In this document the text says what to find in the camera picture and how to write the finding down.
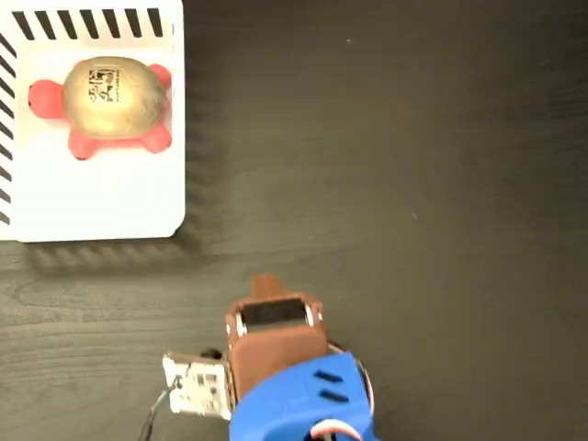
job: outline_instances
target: table surface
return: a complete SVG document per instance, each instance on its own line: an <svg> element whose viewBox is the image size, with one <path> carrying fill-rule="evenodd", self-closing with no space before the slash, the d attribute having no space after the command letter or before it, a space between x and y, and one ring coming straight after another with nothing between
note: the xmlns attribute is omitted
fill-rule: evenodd
<svg viewBox="0 0 588 441"><path fill-rule="evenodd" d="M323 299L384 440L588 437L583 1L186 4L172 240L0 245L0 438L132 440L251 275ZM227 438L162 412L154 441Z"/></svg>

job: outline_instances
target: turtle shell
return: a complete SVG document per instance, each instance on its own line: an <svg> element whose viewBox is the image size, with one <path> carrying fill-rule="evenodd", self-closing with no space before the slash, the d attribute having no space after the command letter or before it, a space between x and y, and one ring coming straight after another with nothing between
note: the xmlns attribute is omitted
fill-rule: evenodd
<svg viewBox="0 0 588 441"><path fill-rule="evenodd" d="M167 98L159 77L123 57L75 65L63 84L63 112L75 129L98 140L141 137L162 118Z"/></svg>

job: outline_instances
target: toy turtle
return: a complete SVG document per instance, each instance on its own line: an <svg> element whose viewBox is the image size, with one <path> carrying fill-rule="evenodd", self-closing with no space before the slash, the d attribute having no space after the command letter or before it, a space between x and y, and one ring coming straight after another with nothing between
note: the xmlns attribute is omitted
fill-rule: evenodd
<svg viewBox="0 0 588 441"><path fill-rule="evenodd" d="M80 160L99 145L138 142L151 153L172 142L164 126L165 94L171 74L163 66L123 57L96 57L75 65L63 85L39 80L28 91L28 106L43 119L71 124L68 147Z"/></svg>

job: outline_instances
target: cable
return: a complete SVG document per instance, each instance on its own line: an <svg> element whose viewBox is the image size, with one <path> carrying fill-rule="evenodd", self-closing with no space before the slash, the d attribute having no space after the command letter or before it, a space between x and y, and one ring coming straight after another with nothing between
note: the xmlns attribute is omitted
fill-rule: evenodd
<svg viewBox="0 0 588 441"><path fill-rule="evenodd" d="M344 434L357 441L363 440L363 437L356 429L341 420L322 420L311 429L311 439L318 439L333 434Z"/></svg>
<svg viewBox="0 0 588 441"><path fill-rule="evenodd" d="M164 390L159 395L153 406L151 406L151 409L147 414L147 419L145 420L145 423L143 423L143 426L141 428L141 434L139 435L137 441L149 441L151 439L151 435L153 434L153 422L155 421L155 415L157 415L157 409L162 404L162 402L164 402L165 399L169 397L169 394L172 392L172 390L179 387L179 380L180 377L176 377L172 385L166 390Z"/></svg>

